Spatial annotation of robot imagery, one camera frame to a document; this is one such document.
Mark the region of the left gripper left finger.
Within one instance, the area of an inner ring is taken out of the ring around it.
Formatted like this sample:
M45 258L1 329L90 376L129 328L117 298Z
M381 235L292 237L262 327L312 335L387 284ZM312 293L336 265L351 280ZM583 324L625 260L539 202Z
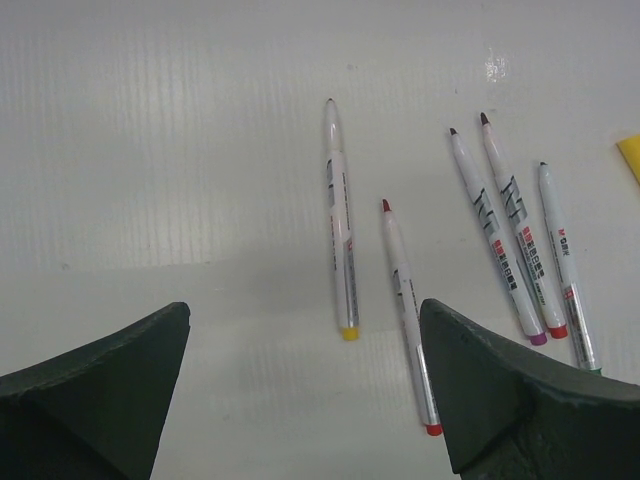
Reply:
M4 479L148 479L190 332L174 302L1 378Z

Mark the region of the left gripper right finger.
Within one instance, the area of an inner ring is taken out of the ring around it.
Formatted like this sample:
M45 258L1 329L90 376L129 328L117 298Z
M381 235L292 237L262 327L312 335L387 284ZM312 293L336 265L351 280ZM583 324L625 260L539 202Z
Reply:
M420 331L463 479L636 479L639 388L566 365L436 299Z

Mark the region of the yellow-end white marker pen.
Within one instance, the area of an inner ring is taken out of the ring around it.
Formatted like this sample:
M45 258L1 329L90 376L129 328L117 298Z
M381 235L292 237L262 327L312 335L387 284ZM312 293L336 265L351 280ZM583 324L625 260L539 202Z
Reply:
M336 102L325 103L326 183L338 328L345 341L359 338L353 229L343 136Z

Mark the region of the yellow pen cap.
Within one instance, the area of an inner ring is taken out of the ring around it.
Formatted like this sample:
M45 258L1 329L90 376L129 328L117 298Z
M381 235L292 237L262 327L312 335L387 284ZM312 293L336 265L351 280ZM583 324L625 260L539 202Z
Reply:
M616 143L616 146L635 180L640 184L640 135L622 139Z

